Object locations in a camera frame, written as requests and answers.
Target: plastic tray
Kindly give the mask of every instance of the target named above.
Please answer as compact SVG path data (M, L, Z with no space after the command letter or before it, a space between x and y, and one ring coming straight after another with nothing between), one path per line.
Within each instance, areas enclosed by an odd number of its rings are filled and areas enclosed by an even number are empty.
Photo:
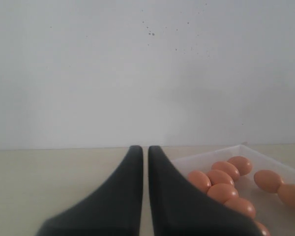
M259 189L254 183L254 173L261 169L280 174L285 183L295 183L295 169L286 166L244 145L220 149L199 155L173 160L173 165L183 176L192 170L207 172L216 161L226 161L233 156L244 156L251 160L253 170L235 183L241 197L250 200L257 211L256 220L264 224L272 236L295 236L295 210L283 205L276 194Z

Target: beige table surface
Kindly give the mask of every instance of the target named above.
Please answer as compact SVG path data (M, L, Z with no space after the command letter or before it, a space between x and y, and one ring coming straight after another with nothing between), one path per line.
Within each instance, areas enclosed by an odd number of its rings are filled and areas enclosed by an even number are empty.
M225 146L164 147L170 159ZM295 168L294 145L249 146ZM128 148L0 151L0 236L33 236L46 218L96 189ZM147 148L141 235L153 235L148 199Z

